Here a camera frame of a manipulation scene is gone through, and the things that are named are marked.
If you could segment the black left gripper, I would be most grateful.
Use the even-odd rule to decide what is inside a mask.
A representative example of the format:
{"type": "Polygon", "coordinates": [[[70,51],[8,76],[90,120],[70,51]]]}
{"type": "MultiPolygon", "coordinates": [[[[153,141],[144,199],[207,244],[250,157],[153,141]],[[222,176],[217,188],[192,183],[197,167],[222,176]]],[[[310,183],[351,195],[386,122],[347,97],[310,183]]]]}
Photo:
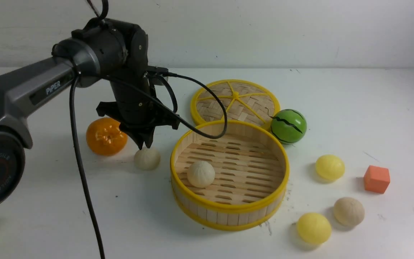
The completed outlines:
{"type": "Polygon", "coordinates": [[[165,72],[167,69],[151,68],[138,75],[129,69],[120,69],[105,77],[110,82],[115,101],[100,102],[97,114],[120,122],[129,130],[124,133],[139,150],[143,149],[144,144],[146,148],[151,148],[156,127],[179,128],[180,120],[176,118],[178,103],[165,72]],[[156,85],[166,87],[173,106],[171,109],[157,98],[156,85]]]}

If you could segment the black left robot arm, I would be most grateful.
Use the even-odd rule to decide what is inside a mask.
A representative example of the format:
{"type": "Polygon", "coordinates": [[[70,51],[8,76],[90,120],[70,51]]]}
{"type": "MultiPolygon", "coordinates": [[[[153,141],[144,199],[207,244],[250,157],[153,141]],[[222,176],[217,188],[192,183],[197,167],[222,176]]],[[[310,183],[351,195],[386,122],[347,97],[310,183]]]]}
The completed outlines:
{"type": "Polygon", "coordinates": [[[97,113],[116,119],[140,149],[152,145],[157,126],[179,127],[176,113],[156,97],[155,85],[163,80],[154,76],[167,69],[148,65],[148,35],[139,25],[93,18],[51,52],[0,75],[0,203],[20,182],[24,151],[33,146],[27,118],[72,84],[89,87],[109,80],[115,101],[100,102],[97,113]]]}

